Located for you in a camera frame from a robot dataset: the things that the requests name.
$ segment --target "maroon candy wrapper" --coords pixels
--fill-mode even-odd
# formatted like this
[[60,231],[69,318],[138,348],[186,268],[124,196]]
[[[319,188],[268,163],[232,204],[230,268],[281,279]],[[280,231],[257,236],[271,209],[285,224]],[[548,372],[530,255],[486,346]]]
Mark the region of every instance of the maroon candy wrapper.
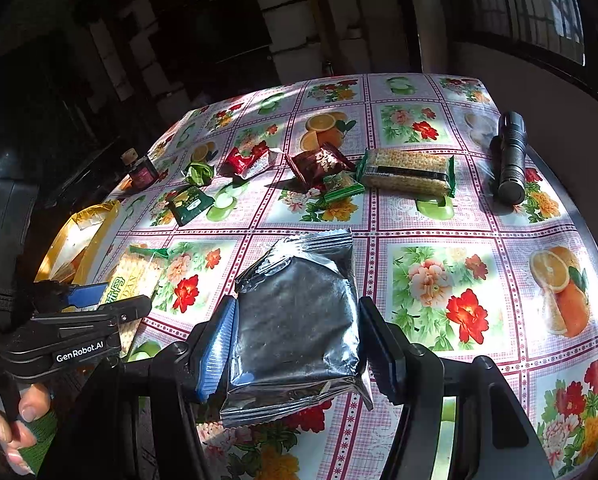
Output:
[[306,191],[321,186],[325,176],[340,171],[355,171],[355,165],[329,142],[325,142],[319,150],[301,152],[292,157],[286,155],[286,158]]
[[265,141],[262,141],[252,148],[250,156],[242,156],[235,147],[225,160],[233,167],[234,173],[246,179],[267,170],[270,166],[269,159],[270,150]]

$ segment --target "floral tablecloth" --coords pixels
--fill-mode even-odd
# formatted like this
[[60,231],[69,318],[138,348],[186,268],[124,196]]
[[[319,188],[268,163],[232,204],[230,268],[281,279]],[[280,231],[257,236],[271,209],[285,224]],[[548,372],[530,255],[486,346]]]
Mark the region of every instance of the floral tablecloth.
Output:
[[[123,201],[120,227],[90,281],[104,281],[130,244],[169,248],[134,343],[163,348],[208,319],[275,240],[349,227],[359,291],[411,341],[458,360],[491,356],[555,476],[570,478],[598,450],[598,268],[530,158],[524,203],[493,202],[488,145],[498,117],[479,80],[423,74],[312,80],[188,112],[149,152],[160,181],[133,196],[112,193]],[[233,146],[248,155],[261,142],[291,155],[333,142],[352,161],[376,147],[454,156],[454,216],[428,218],[413,200],[377,189],[326,206],[316,190],[297,192],[281,163],[178,227],[165,201],[183,181],[180,170],[190,160],[219,167]],[[205,192],[225,195],[230,182],[217,176]],[[373,394],[372,412],[348,394],[272,424],[227,431],[208,422],[199,433],[221,480],[378,478],[401,408],[375,383]],[[450,455],[450,435],[439,460]],[[150,476],[153,451],[146,444],[142,452]]]

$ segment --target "silver package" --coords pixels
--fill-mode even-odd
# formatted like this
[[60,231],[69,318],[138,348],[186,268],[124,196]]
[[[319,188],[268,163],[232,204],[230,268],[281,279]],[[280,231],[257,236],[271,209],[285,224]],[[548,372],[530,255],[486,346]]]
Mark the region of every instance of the silver package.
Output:
[[279,240],[235,290],[225,427],[276,420],[351,390],[372,410],[350,230]]

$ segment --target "tablecloth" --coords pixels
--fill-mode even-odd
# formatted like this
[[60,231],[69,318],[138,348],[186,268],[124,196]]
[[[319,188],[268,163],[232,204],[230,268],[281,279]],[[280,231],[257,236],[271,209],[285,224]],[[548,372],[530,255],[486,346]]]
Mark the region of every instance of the tablecloth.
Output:
[[[159,182],[132,196],[112,192],[123,201],[122,223],[90,281],[104,281],[130,244],[169,248],[169,268],[134,342],[134,349],[148,340],[163,348],[208,319],[235,276],[274,241],[348,227],[359,291],[410,340],[441,356],[491,356],[537,428],[555,476],[570,478],[598,450],[598,266],[530,157],[524,203],[493,202],[488,146],[499,115],[475,78],[413,73],[298,82],[188,112],[148,153]],[[165,201],[187,163],[219,168],[233,146],[248,155],[262,141],[290,155],[329,141],[352,161],[376,147],[454,156],[454,216],[427,218],[413,200],[377,189],[322,208],[314,191],[291,186],[281,161],[220,214],[178,227]],[[217,176],[204,190],[217,197],[230,182]],[[217,478],[378,478],[401,407],[372,384],[371,412],[348,394],[266,426],[199,425]],[[449,442],[442,431],[440,456],[450,455]],[[143,458],[149,469],[149,444]]]

